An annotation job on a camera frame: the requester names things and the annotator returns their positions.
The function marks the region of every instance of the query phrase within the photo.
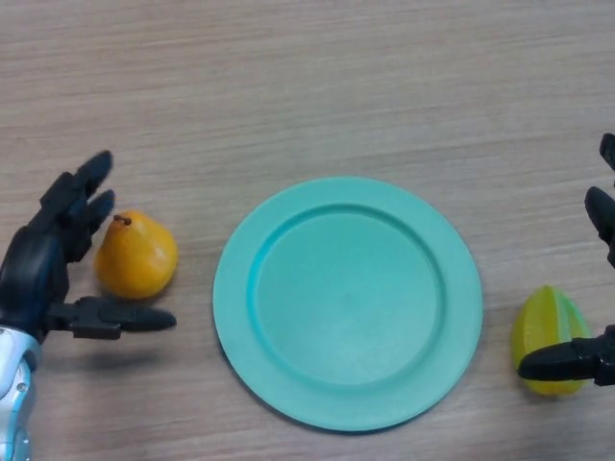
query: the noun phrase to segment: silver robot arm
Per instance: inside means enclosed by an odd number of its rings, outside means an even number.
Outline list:
[[[27,333],[0,328],[0,461],[31,461],[28,420],[37,392],[33,372],[40,344]]]

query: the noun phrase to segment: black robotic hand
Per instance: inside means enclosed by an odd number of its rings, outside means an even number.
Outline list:
[[[600,154],[615,170],[615,135],[603,136]],[[585,209],[608,245],[608,262],[615,268],[615,201],[599,189],[591,187],[585,195]],[[575,338],[529,353],[517,371],[520,377],[541,381],[593,379],[599,386],[615,384],[615,325],[606,327],[596,338]]]
[[[92,235],[113,209],[111,190],[90,200],[111,169],[111,153],[102,152],[75,174],[61,174],[40,199],[37,215],[15,234],[0,267],[0,326],[24,331],[42,343],[50,330],[117,339],[122,330],[157,331],[176,325],[172,314],[151,307],[97,297],[64,302],[67,264],[86,255]]]

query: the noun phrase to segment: plastic plate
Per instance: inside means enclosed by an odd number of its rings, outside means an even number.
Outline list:
[[[213,315],[231,365],[308,425],[369,431],[444,398],[482,323],[476,265],[453,226],[405,190],[305,182],[254,210],[216,272]]]

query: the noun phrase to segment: teal plate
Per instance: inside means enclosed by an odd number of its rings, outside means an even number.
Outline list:
[[[477,267],[453,226],[360,178],[293,186],[255,209],[215,276],[220,343],[244,383],[325,429],[403,423],[444,398],[482,324]]]

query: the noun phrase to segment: table surface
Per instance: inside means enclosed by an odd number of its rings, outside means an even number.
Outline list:
[[[615,124],[611,0],[7,0],[0,14],[0,251],[64,169],[111,149],[118,208],[177,235],[170,333],[53,334],[38,460],[578,460],[615,449],[615,392],[523,391],[513,318],[560,286],[595,332],[615,272],[585,215]],[[242,217],[295,182],[396,183],[457,226],[480,268],[476,358],[431,412],[359,437],[295,425],[234,377],[210,288]],[[96,239],[100,244],[101,236]],[[70,298],[96,289],[91,255]]]

